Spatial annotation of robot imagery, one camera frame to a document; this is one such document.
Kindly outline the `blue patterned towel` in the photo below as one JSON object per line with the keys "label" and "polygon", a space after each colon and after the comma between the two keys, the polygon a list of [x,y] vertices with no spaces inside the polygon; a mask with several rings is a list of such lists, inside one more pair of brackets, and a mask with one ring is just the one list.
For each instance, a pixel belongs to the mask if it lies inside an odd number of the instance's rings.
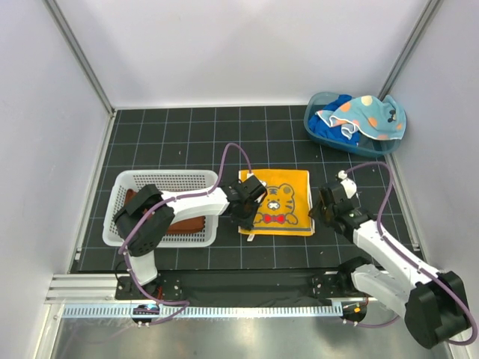
{"label": "blue patterned towel", "polygon": [[312,236],[314,220],[308,213],[312,208],[310,174],[298,169],[241,170],[239,178],[254,172],[267,183],[266,198],[261,203],[254,219],[252,230],[238,229],[247,236]]}

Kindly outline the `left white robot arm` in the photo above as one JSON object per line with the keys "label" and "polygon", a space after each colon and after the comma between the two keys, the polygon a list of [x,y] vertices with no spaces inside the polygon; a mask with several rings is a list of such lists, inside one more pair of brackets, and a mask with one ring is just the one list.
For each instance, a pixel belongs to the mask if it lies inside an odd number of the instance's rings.
{"label": "left white robot arm", "polygon": [[125,256],[127,270],[134,278],[133,292],[142,299],[157,294],[159,282],[153,251],[171,225],[225,213],[238,227],[252,230],[266,196],[266,187],[255,175],[244,181],[215,182],[192,191],[167,192],[154,184],[144,186],[113,216],[123,240],[119,253]]}

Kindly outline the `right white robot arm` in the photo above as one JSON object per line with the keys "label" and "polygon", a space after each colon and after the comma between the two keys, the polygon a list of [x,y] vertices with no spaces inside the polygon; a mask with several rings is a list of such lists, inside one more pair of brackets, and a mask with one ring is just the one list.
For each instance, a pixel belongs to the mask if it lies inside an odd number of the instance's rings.
{"label": "right white robot arm", "polygon": [[405,323],[418,344],[431,349],[472,328],[462,279],[425,263],[400,244],[367,210],[354,206],[356,184],[351,179],[331,182],[319,190],[309,215],[379,264],[364,258],[338,267],[338,290],[346,296],[372,295]]}

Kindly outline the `brown towel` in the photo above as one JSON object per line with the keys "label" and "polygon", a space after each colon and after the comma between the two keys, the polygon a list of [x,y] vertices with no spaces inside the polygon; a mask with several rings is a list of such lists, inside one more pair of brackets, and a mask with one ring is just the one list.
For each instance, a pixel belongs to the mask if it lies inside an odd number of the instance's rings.
{"label": "brown towel", "polygon": [[[135,196],[137,192],[133,189],[126,191],[124,205],[127,205]],[[205,216],[190,218],[184,221],[178,221],[171,224],[166,232],[167,235],[174,234],[193,234],[199,233],[205,228]]]}

